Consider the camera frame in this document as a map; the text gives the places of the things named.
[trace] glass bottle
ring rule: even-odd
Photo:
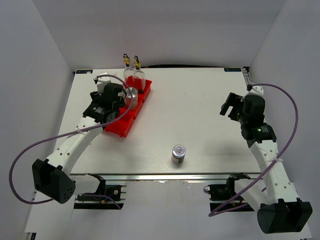
[[[125,80],[125,83],[129,85],[129,87],[133,88],[134,87],[134,74],[135,74],[135,70],[130,67],[130,57],[128,57],[127,54],[123,54],[123,62],[125,64],[125,69],[123,71],[123,78]]]
[[[134,56],[135,62],[135,73],[133,75],[133,83],[134,87],[138,90],[138,93],[143,94],[146,87],[146,75],[143,71],[141,71],[141,63],[137,56]]]

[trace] tabletop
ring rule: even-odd
[[[93,78],[124,69],[75,74],[59,134],[75,129],[96,91]],[[102,132],[83,152],[73,174],[211,174],[260,172],[240,124],[219,114],[230,92],[245,95],[242,72],[224,68],[145,68],[151,92],[127,137]],[[56,148],[64,141],[58,139]],[[184,162],[172,148],[186,148]]]

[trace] gold bottle cap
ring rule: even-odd
[[[130,65],[130,63],[131,63],[131,60],[130,60],[130,57],[128,57],[128,55],[127,54],[123,54],[123,62],[124,62],[124,64],[125,65]]]
[[[134,66],[136,68],[140,68],[141,67],[141,63],[139,62],[138,56],[134,56],[134,59],[135,59]]]

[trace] red tray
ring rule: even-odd
[[[115,134],[118,134],[120,137],[126,137],[134,124],[135,119],[137,118],[140,110],[142,109],[142,106],[144,105],[144,102],[146,101],[150,91],[151,91],[151,83],[150,80],[145,80],[145,89],[144,93],[140,94],[138,93],[138,105],[136,106],[135,110],[130,110],[123,118],[121,118],[119,121],[116,121],[115,123],[111,123],[106,126],[104,129],[105,132],[112,132]],[[120,108],[120,114],[118,117],[120,117],[124,112],[127,110],[127,107],[121,107]]]

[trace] gray wall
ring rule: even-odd
[[[23,148],[58,132],[72,72],[31,0],[0,1],[0,33],[0,239],[18,240],[30,206],[12,194],[9,168]],[[33,196],[33,161],[52,148],[37,146],[17,164],[14,185],[25,199]]]
[[[249,66],[284,0],[33,0],[69,66]]]
[[[283,155],[285,168],[303,201],[310,201],[309,227],[320,239],[320,2],[287,0],[251,66],[254,82],[285,88],[296,100],[299,125]],[[281,149],[294,125],[293,106],[283,93],[265,87],[267,120]]]

